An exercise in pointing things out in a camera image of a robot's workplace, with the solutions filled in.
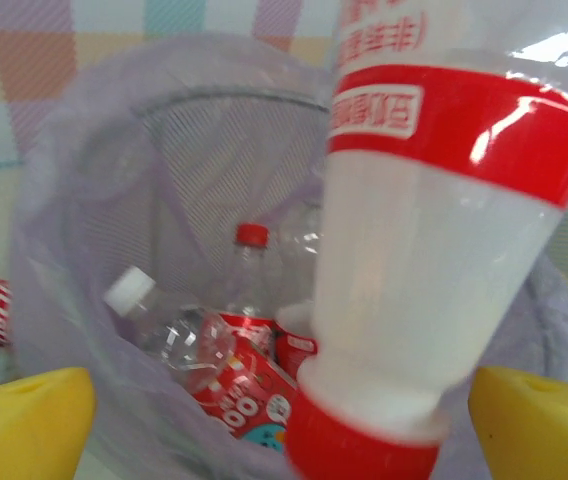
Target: plaid wall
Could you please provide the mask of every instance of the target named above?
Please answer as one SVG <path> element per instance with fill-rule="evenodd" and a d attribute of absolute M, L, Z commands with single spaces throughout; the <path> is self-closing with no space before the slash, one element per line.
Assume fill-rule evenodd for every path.
<path fill-rule="evenodd" d="M 176 32 L 252 35 L 322 65 L 339 0 L 0 0 L 0 168 L 16 166 L 76 72 Z M 568 280 L 568 215 L 550 246 Z"/>

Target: mesh trash bin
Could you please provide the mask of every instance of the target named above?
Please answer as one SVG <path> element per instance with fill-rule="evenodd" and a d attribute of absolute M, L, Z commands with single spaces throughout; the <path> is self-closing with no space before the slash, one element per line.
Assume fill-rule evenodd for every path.
<path fill-rule="evenodd" d="M 185 303 L 206 299 L 234 226 L 275 227 L 317 195 L 328 72 L 257 41 L 181 36 L 83 72 L 27 159 L 11 243 L 14 339 L 23 372 L 90 369 L 95 440 L 123 478 L 294 479 L 282 455 L 230 437 L 101 301 L 129 265 Z M 277 244 L 267 264 L 277 278 Z M 568 381 L 568 293 L 544 257 L 484 361 Z M 466 410 L 435 479 L 488 479 Z"/>

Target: checkered background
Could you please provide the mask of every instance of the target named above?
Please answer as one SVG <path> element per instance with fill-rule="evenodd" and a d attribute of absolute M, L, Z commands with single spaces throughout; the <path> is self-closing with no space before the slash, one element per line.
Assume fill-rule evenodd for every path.
<path fill-rule="evenodd" d="M 0 0 L 0 169 L 19 165 L 55 98 L 87 65 L 155 38 L 204 30 L 252 35 L 322 65 L 338 5 L 339 0 Z M 568 215 L 550 254 L 568 281 Z"/>

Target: yellow object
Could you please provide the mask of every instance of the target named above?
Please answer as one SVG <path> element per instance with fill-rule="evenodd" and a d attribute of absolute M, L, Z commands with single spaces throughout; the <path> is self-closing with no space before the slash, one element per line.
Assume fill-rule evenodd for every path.
<path fill-rule="evenodd" d="M 0 480 L 72 480 L 95 412 L 83 368 L 0 386 Z"/>
<path fill-rule="evenodd" d="M 568 384 L 482 368 L 469 410 L 494 480 L 568 480 Z"/>

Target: white bottle cap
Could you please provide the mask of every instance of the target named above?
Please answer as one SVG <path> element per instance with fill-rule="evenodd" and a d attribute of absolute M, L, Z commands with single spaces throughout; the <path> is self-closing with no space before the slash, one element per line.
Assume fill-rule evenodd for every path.
<path fill-rule="evenodd" d="M 129 267 L 102 298 L 120 317 L 125 317 L 153 288 L 155 280 L 139 268 Z"/>

